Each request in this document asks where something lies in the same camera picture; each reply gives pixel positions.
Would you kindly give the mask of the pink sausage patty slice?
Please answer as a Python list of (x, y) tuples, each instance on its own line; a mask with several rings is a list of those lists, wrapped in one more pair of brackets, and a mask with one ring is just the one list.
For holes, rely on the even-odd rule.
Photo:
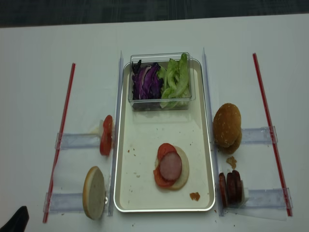
[(160, 161), (159, 171), (165, 180), (176, 181), (182, 173), (182, 160), (178, 153), (167, 153)]

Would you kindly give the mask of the standing white bun half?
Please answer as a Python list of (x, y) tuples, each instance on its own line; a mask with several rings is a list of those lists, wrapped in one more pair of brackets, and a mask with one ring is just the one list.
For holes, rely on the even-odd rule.
[(104, 177), (98, 166), (88, 171), (83, 187), (83, 209), (92, 220), (100, 219), (105, 205)]

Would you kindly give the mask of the standing tomato slice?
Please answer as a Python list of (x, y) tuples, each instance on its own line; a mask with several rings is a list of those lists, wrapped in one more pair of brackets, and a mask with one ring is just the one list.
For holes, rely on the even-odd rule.
[(111, 133), (113, 127), (113, 118), (111, 115), (107, 115), (103, 122), (103, 131), (106, 133)]
[(104, 131), (100, 141), (99, 151), (103, 156), (109, 156), (112, 149), (112, 133)]

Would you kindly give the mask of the lower left clear holder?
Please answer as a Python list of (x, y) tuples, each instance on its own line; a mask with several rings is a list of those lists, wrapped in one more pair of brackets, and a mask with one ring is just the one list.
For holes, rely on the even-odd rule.
[(43, 207), (44, 213), (82, 212), (82, 193), (47, 193)]

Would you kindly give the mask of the black object bottom left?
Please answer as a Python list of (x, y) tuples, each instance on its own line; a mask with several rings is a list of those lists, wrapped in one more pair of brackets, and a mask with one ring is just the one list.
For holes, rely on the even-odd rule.
[(29, 220), (26, 206), (20, 207), (14, 215), (3, 225), (0, 232), (24, 232)]

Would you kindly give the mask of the upper right clear holder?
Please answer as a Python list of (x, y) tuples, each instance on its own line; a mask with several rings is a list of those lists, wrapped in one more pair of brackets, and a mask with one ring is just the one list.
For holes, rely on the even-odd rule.
[(278, 142), (275, 127), (243, 128), (242, 144), (276, 144)]

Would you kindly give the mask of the red strip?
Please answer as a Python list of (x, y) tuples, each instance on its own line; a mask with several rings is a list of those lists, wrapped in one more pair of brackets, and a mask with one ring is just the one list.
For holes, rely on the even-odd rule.
[(60, 129), (59, 129), (58, 136), (57, 136), (57, 139), (56, 139), (55, 157), (54, 157), (54, 162), (53, 162), (53, 167), (52, 167), (52, 172), (51, 172), (49, 188), (48, 188), (48, 192), (47, 192), (47, 198), (46, 198), (47, 203), (46, 203), (46, 206), (44, 207), (46, 209), (46, 212), (44, 212), (44, 215), (43, 215), (43, 220), (42, 220), (43, 224), (46, 224), (47, 221), (48, 221), (49, 208), (50, 208), (50, 198), (52, 196), (53, 186), (54, 186), (54, 171), (55, 171), (58, 156), (59, 156), (59, 153), (60, 153), (60, 145), (61, 145), (62, 135), (63, 135), (64, 127), (65, 127), (68, 105), (69, 105), (69, 101), (70, 101), (70, 93), (71, 93), (71, 88), (72, 88), (72, 83), (73, 83), (73, 78), (74, 78), (74, 73), (75, 73), (75, 66), (76, 66), (76, 64), (72, 63), (71, 71), (70, 71), (70, 78), (69, 78), (69, 83), (68, 83), (68, 88), (67, 88), (67, 94), (66, 94), (66, 99), (65, 99), (65, 104), (64, 104), (64, 108), (63, 108), (61, 124), (60, 124)]
[(278, 169), (278, 173), (279, 173), (281, 188), (282, 188), (282, 191), (283, 191), (284, 201), (285, 201), (285, 204), (286, 204), (287, 216), (292, 217), (293, 216), (293, 208), (292, 208), (292, 204), (291, 204), (291, 201), (290, 201), (290, 198), (289, 198), (289, 195), (288, 195), (289, 192), (288, 192), (288, 188), (286, 186), (286, 182), (285, 182), (285, 178), (284, 178), (284, 173), (283, 173), (283, 169), (282, 169), (282, 165), (281, 165), (281, 159), (280, 159), (280, 154), (279, 154), (279, 150), (278, 150), (278, 145), (277, 145), (277, 142), (275, 141), (275, 136), (276, 136), (275, 127), (273, 126), (273, 123), (272, 123), (272, 120), (271, 120), (271, 115), (270, 115), (270, 111), (269, 111), (268, 103), (267, 103), (267, 97), (266, 97), (264, 84), (263, 84), (263, 80), (262, 80), (262, 76), (261, 76), (260, 67), (259, 67), (259, 63), (258, 63), (256, 53), (253, 53), (253, 61), (254, 61), (256, 75), (257, 75), (257, 79), (258, 79), (258, 83), (259, 83), (259, 87), (260, 87), (260, 92), (261, 92), (261, 96), (262, 96), (264, 110), (265, 110), (265, 114), (266, 114), (266, 118), (267, 118), (267, 124), (268, 124), (269, 131), (270, 131), (270, 137), (271, 137), (271, 140), (272, 140), (272, 146), (273, 146), (276, 165), (277, 165), (277, 169)]

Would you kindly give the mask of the lower standing tomato slice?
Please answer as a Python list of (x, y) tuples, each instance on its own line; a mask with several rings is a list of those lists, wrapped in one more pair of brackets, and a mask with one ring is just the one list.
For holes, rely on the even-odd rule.
[(103, 156), (109, 156), (112, 149), (112, 133), (104, 131), (100, 141), (99, 151)]

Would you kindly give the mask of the green lettuce leaves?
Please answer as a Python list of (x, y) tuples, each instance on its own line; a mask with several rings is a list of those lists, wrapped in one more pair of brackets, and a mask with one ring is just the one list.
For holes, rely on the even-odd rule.
[(159, 79), (163, 80), (160, 103), (162, 109), (186, 109), (191, 92), (189, 90), (188, 54), (182, 53), (179, 60), (170, 59), (167, 67), (160, 66), (157, 71)]

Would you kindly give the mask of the bread crumb on tray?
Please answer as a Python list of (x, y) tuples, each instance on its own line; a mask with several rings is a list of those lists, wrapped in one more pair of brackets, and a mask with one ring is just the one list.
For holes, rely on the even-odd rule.
[(193, 201), (199, 201), (200, 199), (200, 194), (198, 192), (192, 192), (189, 195), (190, 195), (191, 200)]

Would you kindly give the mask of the brown bun top front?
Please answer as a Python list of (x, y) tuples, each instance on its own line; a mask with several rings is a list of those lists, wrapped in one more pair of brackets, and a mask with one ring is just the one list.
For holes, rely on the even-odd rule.
[(241, 131), (241, 114), (232, 103), (223, 104), (213, 119), (213, 134), (216, 144), (221, 147), (231, 146)]

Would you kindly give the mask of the white block behind sausages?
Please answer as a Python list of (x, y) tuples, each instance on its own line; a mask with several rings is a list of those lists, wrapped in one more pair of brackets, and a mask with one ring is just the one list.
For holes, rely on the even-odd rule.
[(246, 202), (249, 200), (249, 190), (248, 188), (242, 188), (242, 198), (241, 198), (241, 205), (245, 205)]

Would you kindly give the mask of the upper left clear holder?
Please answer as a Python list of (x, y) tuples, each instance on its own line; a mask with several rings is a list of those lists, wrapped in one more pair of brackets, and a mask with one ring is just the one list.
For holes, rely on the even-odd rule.
[(55, 149), (86, 149), (98, 148), (100, 137), (95, 133), (58, 133)]

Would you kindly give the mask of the white bun slice on tray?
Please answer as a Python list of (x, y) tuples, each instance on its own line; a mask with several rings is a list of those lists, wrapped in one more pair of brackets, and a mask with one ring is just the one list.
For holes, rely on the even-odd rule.
[[(189, 178), (189, 161), (187, 158), (187, 155), (185, 154), (185, 152), (178, 146), (174, 146), (177, 150), (178, 155), (181, 157), (182, 160), (182, 173), (180, 175), (180, 177), (175, 181), (175, 183), (166, 189), (169, 190), (179, 190), (181, 189), (187, 182), (188, 178)], [(157, 158), (155, 160), (155, 168), (157, 167), (157, 165), (159, 165)]]

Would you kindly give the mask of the tomato slice on tray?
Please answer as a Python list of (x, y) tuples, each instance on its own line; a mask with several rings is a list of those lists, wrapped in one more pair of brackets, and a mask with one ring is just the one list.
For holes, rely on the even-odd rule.
[(176, 148), (169, 144), (169, 143), (163, 143), (159, 148), (158, 148), (158, 152), (157, 152), (157, 161), (158, 163), (161, 161), (161, 159), (167, 154), (167, 153), (176, 153), (177, 150)]
[(160, 171), (159, 171), (159, 166), (157, 165), (156, 169), (153, 170), (153, 173), (154, 173), (154, 179), (155, 179), (155, 182), (156, 184), (159, 186), (159, 187), (162, 187), (162, 188), (169, 188), (171, 187), (175, 181), (168, 181), (168, 180), (165, 180)]

